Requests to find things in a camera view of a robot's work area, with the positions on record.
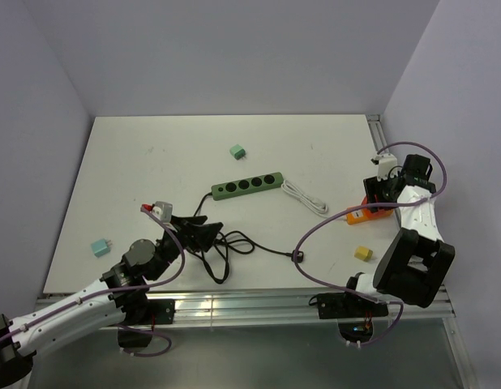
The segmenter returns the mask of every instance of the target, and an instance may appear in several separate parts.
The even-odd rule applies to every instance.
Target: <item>metal frame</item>
[[[280,289],[216,293],[161,293],[150,292],[148,298],[174,299],[173,324],[165,328],[271,326],[285,324],[321,323],[317,308],[308,306],[311,297],[327,293],[328,289]],[[61,297],[40,299],[36,308],[53,304]],[[389,306],[389,316],[376,318],[385,321],[395,318],[398,310]],[[440,289],[435,301],[426,309],[406,306],[403,320],[422,318],[453,318],[454,312],[445,288]],[[339,319],[339,323],[355,322],[363,318]]]
[[[477,382],[476,374],[474,372],[472,362],[470,361],[467,348],[465,347],[465,342],[461,337],[456,317],[444,318],[443,326],[445,327],[445,331],[447,333],[448,343],[451,346],[452,355],[454,356],[454,361],[456,362],[463,387],[468,389],[478,389],[479,384]]]
[[[368,115],[366,116],[367,124],[370,127],[371,138],[373,139],[373,144],[376,150],[380,150],[382,147],[387,146],[388,142],[386,137],[383,135],[382,124],[380,123],[380,115]]]

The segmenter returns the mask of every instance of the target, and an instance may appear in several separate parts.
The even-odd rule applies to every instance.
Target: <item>white table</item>
[[[229,148],[247,150],[235,160]],[[45,293],[73,293],[117,263],[130,244],[155,240],[162,231],[139,212],[141,203],[164,200],[176,216],[191,216],[211,185],[282,172],[311,195],[325,200],[331,214],[360,203],[362,179],[376,174],[375,148],[363,115],[195,116],[97,118],[54,254]],[[215,202],[203,214],[240,229],[258,243],[289,251],[321,219],[281,189]],[[373,272],[398,230],[391,216],[371,223],[336,221],[302,247],[302,265],[311,275],[345,284],[359,271]],[[110,239],[112,251],[96,258],[90,244]],[[354,258],[357,246],[374,251],[369,263]],[[187,255],[184,272],[161,289],[216,291],[314,287],[286,257],[257,250],[231,253],[231,275],[215,284],[196,258]],[[223,261],[208,254],[213,271]],[[161,279],[178,269],[179,260]]]

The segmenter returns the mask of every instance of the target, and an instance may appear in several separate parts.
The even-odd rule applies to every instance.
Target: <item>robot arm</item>
[[[368,203],[415,203],[414,207],[400,207],[400,231],[380,260],[374,275],[361,274],[357,291],[389,294],[407,304],[426,308],[434,300],[448,268],[454,259],[454,247],[443,242],[436,226],[435,184],[429,182],[432,165],[429,158],[408,155],[400,172],[392,154],[373,159],[378,165],[377,177],[364,180]],[[382,208],[371,208],[377,212]],[[420,258],[426,270],[409,265]]]
[[[207,251],[213,245],[222,223],[204,224],[206,216],[171,216],[171,205],[156,203],[147,208],[164,223],[170,223],[185,250]],[[0,315],[0,388],[27,375],[33,358],[45,355],[102,327],[133,325],[144,321],[148,312],[146,280],[157,280],[180,255],[165,233],[153,242],[134,242],[99,280],[51,306],[9,320]],[[120,290],[124,287],[135,287]],[[43,321],[38,318],[50,314]]]

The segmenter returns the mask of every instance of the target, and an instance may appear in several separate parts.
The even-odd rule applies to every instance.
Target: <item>green power strip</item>
[[[244,180],[224,182],[223,184],[211,186],[212,198],[218,201],[231,199],[236,196],[250,195],[262,190],[279,188],[283,181],[283,174],[270,173],[263,176],[245,178]]]

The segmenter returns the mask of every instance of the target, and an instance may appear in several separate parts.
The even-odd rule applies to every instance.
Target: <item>white wall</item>
[[[20,0],[0,0],[0,313],[32,310],[90,129]]]
[[[482,386],[501,387],[501,0],[439,3],[384,128],[448,167],[437,217],[457,254],[446,285]]]
[[[381,113],[438,0],[24,0],[96,116]]]

